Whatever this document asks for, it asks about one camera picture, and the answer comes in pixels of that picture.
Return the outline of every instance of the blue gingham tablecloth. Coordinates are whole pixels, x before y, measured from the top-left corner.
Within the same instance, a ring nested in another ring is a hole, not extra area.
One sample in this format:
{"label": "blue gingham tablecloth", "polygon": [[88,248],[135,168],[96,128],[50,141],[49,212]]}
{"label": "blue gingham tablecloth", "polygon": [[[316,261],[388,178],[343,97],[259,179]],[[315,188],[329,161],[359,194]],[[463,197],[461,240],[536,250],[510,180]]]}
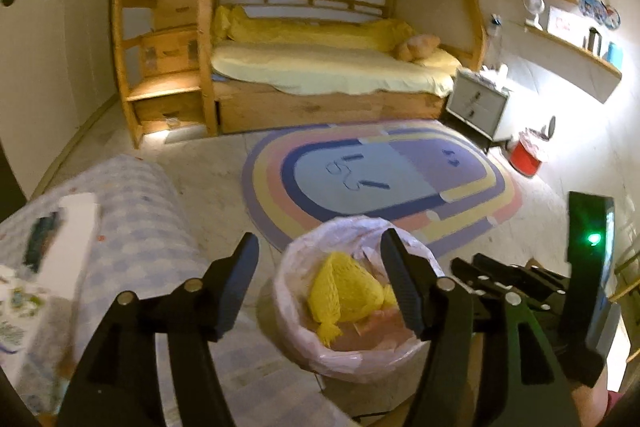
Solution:
{"label": "blue gingham tablecloth", "polygon": [[[156,164],[121,155],[54,188],[2,222],[0,264],[18,269],[28,279],[29,273],[20,266],[32,224],[55,210],[62,196],[75,192],[95,193],[101,207],[71,331],[77,362],[118,293],[132,290],[142,299],[170,293],[186,279],[202,276],[209,262],[198,251],[177,192],[164,171]],[[167,425],[178,427],[166,338],[158,335],[156,344]],[[241,312],[234,329],[210,348],[238,427],[354,425],[322,396],[315,376],[287,360],[248,314]],[[34,382],[25,389],[44,394],[53,387],[57,361],[35,355],[28,357],[27,372]],[[28,392],[20,393],[25,402],[46,402],[45,396]],[[42,407],[31,409],[40,412]]]}

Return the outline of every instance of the wooden bunk bed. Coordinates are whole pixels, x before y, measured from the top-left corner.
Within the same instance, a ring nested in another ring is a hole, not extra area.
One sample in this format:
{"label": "wooden bunk bed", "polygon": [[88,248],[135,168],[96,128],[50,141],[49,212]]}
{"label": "wooden bunk bed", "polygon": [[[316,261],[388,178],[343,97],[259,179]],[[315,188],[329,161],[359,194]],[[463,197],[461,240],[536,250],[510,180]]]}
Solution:
{"label": "wooden bunk bed", "polygon": [[[277,6],[282,0],[258,0]],[[376,14],[388,18],[396,12],[397,0],[375,5],[357,0],[304,0],[310,7],[321,2],[342,4],[338,10]],[[143,134],[193,123],[205,123],[210,136],[265,128],[313,123],[340,123],[410,118],[437,118],[444,99],[429,93],[377,91],[370,94],[342,93],[301,96],[280,92],[265,84],[240,80],[212,82],[212,18],[222,3],[246,0],[114,0],[113,37],[118,85],[132,140],[138,146]],[[471,31],[465,48],[441,47],[461,63],[478,69],[482,63],[485,33],[478,0],[463,0]],[[124,39],[122,10],[146,7],[154,12],[156,26],[148,34]],[[125,52],[140,47],[142,81],[130,87]],[[157,66],[145,70],[145,57],[154,46]],[[169,55],[162,58],[162,53]]]}

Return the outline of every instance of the rug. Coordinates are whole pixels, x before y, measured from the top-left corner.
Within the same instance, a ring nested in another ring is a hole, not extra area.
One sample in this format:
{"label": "rug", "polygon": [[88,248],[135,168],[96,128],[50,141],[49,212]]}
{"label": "rug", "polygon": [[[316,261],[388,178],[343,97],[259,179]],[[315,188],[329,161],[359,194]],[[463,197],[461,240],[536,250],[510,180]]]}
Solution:
{"label": "rug", "polygon": [[256,227],[281,251],[324,221],[364,214],[408,230],[439,257],[522,203],[498,162],[437,121],[274,131],[249,154],[242,191]]}

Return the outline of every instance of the white trash bag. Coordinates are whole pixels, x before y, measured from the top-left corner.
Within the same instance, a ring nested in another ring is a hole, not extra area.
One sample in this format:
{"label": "white trash bag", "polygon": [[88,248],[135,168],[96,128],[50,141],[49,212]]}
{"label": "white trash bag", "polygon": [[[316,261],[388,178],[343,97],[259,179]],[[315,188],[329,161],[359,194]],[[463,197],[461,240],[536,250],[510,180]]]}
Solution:
{"label": "white trash bag", "polygon": [[301,365],[332,378],[367,383],[378,380],[423,346],[415,335],[399,346],[382,342],[374,349],[334,351],[316,335],[318,324],[306,303],[311,285],[325,258],[343,251],[356,261],[368,261],[374,275],[388,282],[380,255],[380,238],[389,228],[397,230],[409,253],[427,259],[439,277],[444,272],[431,251],[408,232],[385,219],[366,216],[337,217],[289,244],[273,281],[276,320],[286,344]]}

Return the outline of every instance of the marble tile floor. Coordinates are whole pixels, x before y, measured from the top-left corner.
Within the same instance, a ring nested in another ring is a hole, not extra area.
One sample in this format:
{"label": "marble tile floor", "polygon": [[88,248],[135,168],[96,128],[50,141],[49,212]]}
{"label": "marble tile floor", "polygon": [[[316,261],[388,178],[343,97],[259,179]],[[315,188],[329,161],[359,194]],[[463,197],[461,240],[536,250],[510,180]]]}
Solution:
{"label": "marble tile floor", "polygon": [[[196,137],[202,135],[199,132],[202,131],[196,130]],[[265,135],[254,132],[177,141],[172,134],[168,141],[173,142],[165,143],[166,133],[156,133],[146,136],[141,148],[135,150],[120,105],[114,104],[82,138],[50,186],[118,154],[140,156],[160,164],[174,182],[192,231],[208,259],[230,255],[244,232],[253,232],[260,239],[260,261],[244,309],[257,319],[262,332],[281,346],[270,302],[270,280],[281,254],[251,222],[244,209],[240,184],[248,152]],[[511,169],[499,152],[492,154]],[[454,257],[468,260],[482,252],[516,264],[525,264],[534,257],[548,269],[568,274],[569,265],[564,261],[567,227],[564,201],[539,179],[529,180],[512,172],[522,189],[520,210],[507,222],[441,257],[439,262],[445,272],[449,272]],[[369,385],[318,378],[319,390],[322,388],[325,396],[349,415],[386,411],[413,394],[425,357],[423,349],[390,377]]]}

